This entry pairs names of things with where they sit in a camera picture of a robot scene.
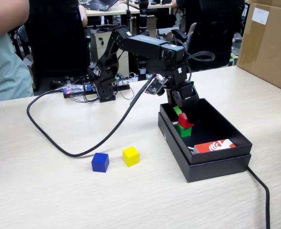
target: black box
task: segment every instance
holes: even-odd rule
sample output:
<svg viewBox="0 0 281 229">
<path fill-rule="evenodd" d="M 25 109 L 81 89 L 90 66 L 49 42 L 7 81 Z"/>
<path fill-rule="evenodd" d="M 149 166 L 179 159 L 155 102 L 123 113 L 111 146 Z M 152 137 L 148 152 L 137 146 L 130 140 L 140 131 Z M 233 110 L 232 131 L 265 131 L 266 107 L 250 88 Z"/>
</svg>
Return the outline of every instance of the black box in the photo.
<svg viewBox="0 0 281 229">
<path fill-rule="evenodd" d="M 173 124 L 178 116 L 170 104 L 161 104 L 159 127 L 188 182 L 243 172 L 251 159 L 252 143 L 210 103 L 200 99 L 199 119 L 190 137 L 182 138 Z M 193 155 L 189 147 L 230 139 L 236 147 Z"/>
</svg>

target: black robotic arm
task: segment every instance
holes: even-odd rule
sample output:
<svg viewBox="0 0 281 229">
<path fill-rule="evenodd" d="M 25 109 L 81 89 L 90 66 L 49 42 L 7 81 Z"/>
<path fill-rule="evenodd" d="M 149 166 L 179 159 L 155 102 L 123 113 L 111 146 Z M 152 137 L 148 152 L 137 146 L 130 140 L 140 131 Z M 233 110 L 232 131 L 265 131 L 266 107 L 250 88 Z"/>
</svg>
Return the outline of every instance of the black robotic arm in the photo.
<svg viewBox="0 0 281 229">
<path fill-rule="evenodd" d="M 100 98 L 115 99 L 112 83 L 119 68 L 118 49 L 146 57 L 147 69 L 167 79 L 157 94 L 162 95 L 166 90 L 168 102 L 185 112 L 191 123 L 195 122 L 199 96 L 193 82 L 187 81 L 185 48 L 144 35 L 132 36 L 126 26 L 113 29 L 105 53 L 96 67 L 88 70 L 90 81 L 97 86 Z"/>
</svg>

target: power cord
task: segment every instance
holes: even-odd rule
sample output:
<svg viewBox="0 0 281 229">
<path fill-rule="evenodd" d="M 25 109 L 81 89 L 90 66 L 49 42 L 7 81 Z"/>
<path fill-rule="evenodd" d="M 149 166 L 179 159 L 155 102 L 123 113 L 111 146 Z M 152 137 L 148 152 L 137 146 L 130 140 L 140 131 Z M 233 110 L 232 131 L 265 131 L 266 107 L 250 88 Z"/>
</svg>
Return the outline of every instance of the power cord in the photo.
<svg viewBox="0 0 281 229">
<path fill-rule="evenodd" d="M 130 88 L 130 89 L 131 89 L 131 91 L 132 91 L 132 93 L 133 93 L 133 96 L 132 96 L 132 98 L 131 98 L 131 99 L 133 99 L 133 98 L 134 98 L 134 91 L 133 91 L 133 89 L 132 89 L 132 88 Z M 128 99 L 128 98 L 126 98 L 125 96 L 123 96 L 123 94 L 122 94 L 122 93 L 121 93 L 121 96 L 122 96 L 124 99 L 131 100 L 131 99 Z"/>
<path fill-rule="evenodd" d="M 266 229 L 270 229 L 270 191 L 269 188 L 257 177 L 257 175 L 251 170 L 250 167 L 247 167 L 247 170 L 252 174 L 252 176 L 261 184 L 266 193 L 266 200 L 265 200 L 265 226 Z"/>
<path fill-rule="evenodd" d="M 31 122 L 41 131 L 41 133 L 43 133 L 44 136 L 46 136 L 46 138 L 57 148 L 59 149 L 62 153 L 64 153 L 67 156 L 70 157 L 80 157 L 80 156 L 84 156 L 90 152 L 92 152 L 93 150 L 97 149 L 99 146 L 101 146 L 103 143 L 105 143 L 113 134 L 114 132 L 118 129 L 118 127 L 122 124 L 122 122 L 126 119 L 126 117 L 128 116 L 129 112 L 131 111 L 132 107 L 135 105 L 135 103 L 137 102 L 137 100 L 139 99 L 139 97 L 141 96 L 141 94 L 146 90 L 146 88 L 149 86 L 149 84 L 151 83 L 151 81 L 153 80 L 153 78 L 156 75 L 152 75 L 152 77 L 144 84 L 144 86 L 140 89 L 140 91 L 136 94 L 136 96 L 134 97 L 134 99 L 132 100 L 132 102 L 130 103 L 129 108 L 127 109 L 126 113 L 123 115 L 123 117 L 121 118 L 121 120 L 117 123 L 117 125 L 112 129 L 112 131 L 103 139 L 101 140 L 97 145 L 95 145 L 94 147 L 92 147 L 91 149 L 84 151 L 80 154 L 71 154 L 67 151 L 65 151 L 64 149 L 62 149 L 36 122 L 35 120 L 31 117 L 30 115 L 30 108 L 31 106 L 41 97 L 45 96 L 46 94 L 52 94 L 52 93 L 57 93 L 57 92 L 61 92 L 61 90 L 53 90 L 53 91 L 49 91 L 49 92 L 45 92 L 42 95 L 39 95 L 37 98 L 35 98 L 33 101 L 31 101 L 31 103 L 28 105 L 27 107 L 27 116 L 30 118 Z"/>
</svg>

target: red and white box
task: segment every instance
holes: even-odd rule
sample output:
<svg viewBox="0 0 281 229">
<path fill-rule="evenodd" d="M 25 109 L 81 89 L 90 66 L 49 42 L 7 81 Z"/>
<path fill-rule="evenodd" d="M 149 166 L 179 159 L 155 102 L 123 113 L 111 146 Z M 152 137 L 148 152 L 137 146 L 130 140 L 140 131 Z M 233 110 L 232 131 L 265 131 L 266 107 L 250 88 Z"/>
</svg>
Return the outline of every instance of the red and white box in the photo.
<svg viewBox="0 0 281 229">
<path fill-rule="evenodd" d="M 233 142 L 229 139 L 219 140 L 214 142 L 207 142 L 199 145 L 195 145 L 193 149 L 193 154 L 204 154 L 220 149 L 228 149 L 236 147 Z"/>
</svg>

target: cardboard box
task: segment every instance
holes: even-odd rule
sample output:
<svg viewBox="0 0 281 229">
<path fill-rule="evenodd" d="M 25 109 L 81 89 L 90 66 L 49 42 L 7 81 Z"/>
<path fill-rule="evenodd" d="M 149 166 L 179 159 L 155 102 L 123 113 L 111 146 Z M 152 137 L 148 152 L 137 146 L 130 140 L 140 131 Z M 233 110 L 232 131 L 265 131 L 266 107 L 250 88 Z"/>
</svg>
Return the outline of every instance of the cardboard box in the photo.
<svg viewBox="0 0 281 229">
<path fill-rule="evenodd" d="M 237 65 L 281 88 L 281 0 L 252 2 Z"/>
</svg>

